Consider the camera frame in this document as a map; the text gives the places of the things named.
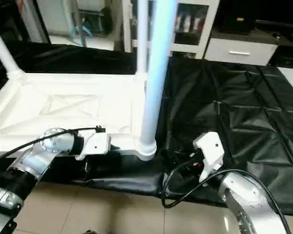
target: glass cabinet door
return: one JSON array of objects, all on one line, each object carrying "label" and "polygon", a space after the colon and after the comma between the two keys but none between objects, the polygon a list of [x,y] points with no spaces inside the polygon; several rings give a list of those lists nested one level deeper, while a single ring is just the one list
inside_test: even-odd
[{"label": "glass cabinet door", "polygon": [[[131,0],[131,3],[131,39],[132,46],[137,47],[138,0]],[[171,39],[172,56],[203,58],[218,3],[219,0],[179,0],[174,35]],[[150,31],[153,25],[154,4],[153,0],[149,0],[148,40],[150,40]]]}]

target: black tarp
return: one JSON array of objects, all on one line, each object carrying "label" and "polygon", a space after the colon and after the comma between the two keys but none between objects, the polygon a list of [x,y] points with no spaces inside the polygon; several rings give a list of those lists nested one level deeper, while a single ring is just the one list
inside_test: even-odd
[{"label": "black tarp", "polygon": [[[135,57],[64,45],[9,45],[26,72],[134,74]],[[0,64],[0,88],[6,82]],[[283,212],[293,215],[293,87],[274,67],[172,58],[159,117],[158,153],[153,161],[134,156],[57,158],[44,179],[92,188],[160,196],[165,173],[188,159],[192,141],[217,131],[225,148],[224,167],[247,170],[268,186]],[[3,170],[11,162],[0,162]],[[169,196],[197,183],[201,168],[176,175]],[[189,201],[224,205],[211,187]]]}]

